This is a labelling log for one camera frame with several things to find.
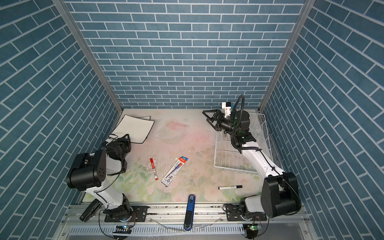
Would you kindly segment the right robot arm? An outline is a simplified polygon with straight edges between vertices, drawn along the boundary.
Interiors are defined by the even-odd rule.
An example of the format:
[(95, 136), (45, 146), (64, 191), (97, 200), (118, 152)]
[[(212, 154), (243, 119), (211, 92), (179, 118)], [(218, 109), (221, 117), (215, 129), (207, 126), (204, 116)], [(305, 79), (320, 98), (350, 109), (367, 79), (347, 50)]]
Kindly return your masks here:
[(234, 110), (226, 116), (221, 110), (205, 110), (207, 122), (219, 133), (229, 136), (229, 143), (244, 156), (264, 180), (260, 195), (242, 198), (240, 215), (246, 221), (262, 214), (262, 220), (294, 215), (302, 208), (298, 181), (293, 173), (277, 166), (258, 144), (251, 131), (251, 115)]

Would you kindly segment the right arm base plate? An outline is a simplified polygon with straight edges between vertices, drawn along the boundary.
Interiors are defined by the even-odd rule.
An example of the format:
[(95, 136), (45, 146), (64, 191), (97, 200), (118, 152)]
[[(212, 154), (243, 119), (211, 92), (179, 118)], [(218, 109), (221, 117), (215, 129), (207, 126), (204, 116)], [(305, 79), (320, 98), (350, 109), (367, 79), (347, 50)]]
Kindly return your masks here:
[(239, 205), (224, 204), (222, 205), (223, 211), (226, 213), (227, 221), (266, 221), (267, 216), (263, 212), (250, 213), (241, 209)]

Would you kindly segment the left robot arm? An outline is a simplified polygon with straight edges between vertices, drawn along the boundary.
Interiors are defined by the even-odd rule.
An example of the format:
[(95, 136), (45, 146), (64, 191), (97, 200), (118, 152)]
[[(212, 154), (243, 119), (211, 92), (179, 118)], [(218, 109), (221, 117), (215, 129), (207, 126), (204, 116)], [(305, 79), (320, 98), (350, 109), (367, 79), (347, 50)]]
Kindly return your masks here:
[(76, 155), (66, 176), (69, 188), (95, 198), (80, 216), (83, 222), (87, 222), (101, 207), (105, 207), (104, 214), (110, 222), (128, 222), (133, 217), (134, 210), (127, 197), (116, 191), (107, 180), (107, 176), (119, 176), (126, 172), (126, 156), (131, 151), (131, 140), (128, 134), (120, 138), (113, 136), (93, 154)]

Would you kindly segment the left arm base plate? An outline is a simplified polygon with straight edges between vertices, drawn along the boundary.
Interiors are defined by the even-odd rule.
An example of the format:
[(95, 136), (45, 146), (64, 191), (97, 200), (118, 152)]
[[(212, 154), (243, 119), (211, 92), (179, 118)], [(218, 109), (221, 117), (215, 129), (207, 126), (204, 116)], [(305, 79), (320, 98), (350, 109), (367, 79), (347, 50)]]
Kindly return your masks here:
[(131, 213), (128, 217), (120, 218), (106, 214), (104, 221), (107, 223), (145, 222), (148, 208), (148, 206), (131, 206)]

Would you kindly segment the white square plate black rim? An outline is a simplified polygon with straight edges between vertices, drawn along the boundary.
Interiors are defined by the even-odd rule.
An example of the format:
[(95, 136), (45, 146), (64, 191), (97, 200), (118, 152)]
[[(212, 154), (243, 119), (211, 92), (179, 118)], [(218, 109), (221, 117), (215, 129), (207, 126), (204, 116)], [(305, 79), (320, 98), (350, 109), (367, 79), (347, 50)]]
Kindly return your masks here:
[(146, 120), (150, 121), (151, 117), (150, 116), (145, 116), (145, 117), (132, 117), (134, 120)]

